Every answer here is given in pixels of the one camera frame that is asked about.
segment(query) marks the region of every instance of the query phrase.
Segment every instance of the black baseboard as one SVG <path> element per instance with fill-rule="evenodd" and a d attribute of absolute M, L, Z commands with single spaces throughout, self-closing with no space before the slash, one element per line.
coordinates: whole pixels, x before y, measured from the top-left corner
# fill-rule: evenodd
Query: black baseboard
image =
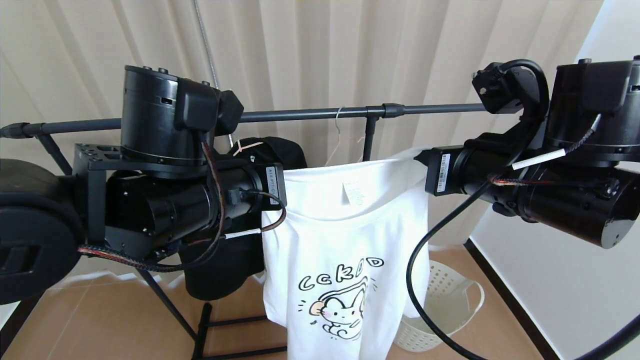
<path fill-rule="evenodd" d="M 20 301 L 18 307 L 15 308 L 15 311 L 9 316 L 9 319 L 2 329 L 0 329 L 0 357 L 2 357 L 6 349 L 9 348 L 9 345 L 11 345 L 11 342 L 18 334 L 18 331 L 20 331 L 20 328 L 31 314 L 33 308 L 38 304 L 41 296 L 42 294 Z"/>
<path fill-rule="evenodd" d="M 496 274 L 493 267 L 489 264 L 489 262 L 484 258 L 480 250 L 477 249 L 476 245 L 468 239 L 465 243 L 465 248 L 471 254 L 471 257 L 474 258 L 480 269 L 484 272 L 484 274 L 489 278 L 493 287 L 498 291 L 500 297 L 507 304 L 513 315 L 516 317 L 524 331 L 527 333 L 533 345 L 538 348 L 540 355 L 545 360 L 560 360 L 554 349 L 549 345 L 547 340 L 538 327 L 533 323 L 529 315 L 524 308 L 520 305 L 520 303 L 516 300 L 513 294 L 509 291 L 509 288 L 502 282 L 502 279 Z"/>

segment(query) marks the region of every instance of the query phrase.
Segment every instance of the plastic basket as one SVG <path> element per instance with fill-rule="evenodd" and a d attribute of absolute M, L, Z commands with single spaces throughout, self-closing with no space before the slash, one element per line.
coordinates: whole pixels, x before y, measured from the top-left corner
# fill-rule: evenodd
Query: plastic basket
<path fill-rule="evenodd" d="M 484 303 L 484 290 L 476 281 L 469 280 L 452 268 L 430 261 L 429 288 L 424 310 L 429 317 L 451 336 L 462 329 Z M 467 289 L 476 285 L 480 290 L 480 301 L 475 308 L 469 306 Z M 423 352 L 438 346 L 438 338 L 421 318 L 403 316 L 394 343 L 411 352 Z"/>

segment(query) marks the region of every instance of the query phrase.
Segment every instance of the brown floor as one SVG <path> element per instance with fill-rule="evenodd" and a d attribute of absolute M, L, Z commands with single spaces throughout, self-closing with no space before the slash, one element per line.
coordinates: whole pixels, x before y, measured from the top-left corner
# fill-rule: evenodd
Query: brown floor
<path fill-rule="evenodd" d="M 490 359 L 541 359 L 535 346 L 467 251 L 432 252 L 431 258 L 479 281 L 486 300 L 476 317 L 453 338 Z M 202 302 L 186 293 L 184 284 L 166 289 L 194 325 Z M 471 302 L 477 294 L 471 293 Z M 212 302 L 212 318 L 226 320 L 264 314 L 262 288 L 249 280 L 237 292 Z M 286 343 L 286 330 L 269 321 L 228 325 L 209 330 L 205 355 L 275 347 Z M 105 276 L 67 284 L 45 293 L 3 356 L 23 359 L 191 359 L 193 342 L 146 284 Z M 460 359 L 445 345 L 411 353 L 395 345 L 388 359 Z M 286 359 L 272 354 L 252 359 Z"/>

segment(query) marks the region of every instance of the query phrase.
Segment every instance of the beige curtain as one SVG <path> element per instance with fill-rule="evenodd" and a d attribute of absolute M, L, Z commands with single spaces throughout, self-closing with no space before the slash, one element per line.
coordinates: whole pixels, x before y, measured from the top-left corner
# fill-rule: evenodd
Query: beige curtain
<path fill-rule="evenodd" d="M 492 61 L 530 58 L 553 82 L 571 63 L 601 0 L 41 0 L 0 2 L 0 120 L 56 122 L 119 117 L 124 65 L 233 89 L 247 111 L 477 102 L 471 75 Z M 200 14 L 204 36 L 201 32 Z M 378 123 L 372 158 L 419 145 L 459 144 L 503 131 L 516 115 L 405 116 Z M 311 166 L 358 161 L 363 119 L 242 124 L 236 138 L 298 142 Z M 118 143 L 118 131 L 58 135 Z M 220 138 L 217 147 L 228 147 Z M 0 155 L 52 170 L 35 140 L 3 140 Z M 463 196 L 433 199 L 435 224 Z M 462 243 L 478 203 L 433 243 Z"/>

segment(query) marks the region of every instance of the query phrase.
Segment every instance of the white sticker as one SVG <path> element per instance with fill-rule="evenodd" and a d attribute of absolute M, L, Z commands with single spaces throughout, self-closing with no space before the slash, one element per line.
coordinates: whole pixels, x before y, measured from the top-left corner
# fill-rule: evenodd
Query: white sticker
<path fill-rule="evenodd" d="M 269 193 L 272 195 L 276 195 L 276 197 L 280 197 L 278 194 L 278 172 L 275 167 L 267 167 L 267 185 L 269 188 Z M 271 205 L 278 205 L 276 200 L 269 198 L 269 203 Z"/>
<path fill-rule="evenodd" d="M 451 159 L 451 154 L 442 155 L 442 159 L 440 159 L 440 175 L 438 176 L 438 188 L 436 192 L 443 192 L 447 189 L 447 175 L 449 174 L 449 160 Z"/>
<path fill-rule="evenodd" d="M 364 205 L 365 196 L 362 191 L 362 187 L 360 186 L 360 181 L 346 181 L 343 185 L 344 191 L 347 193 L 347 199 L 349 199 L 349 203 L 352 206 Z"/>

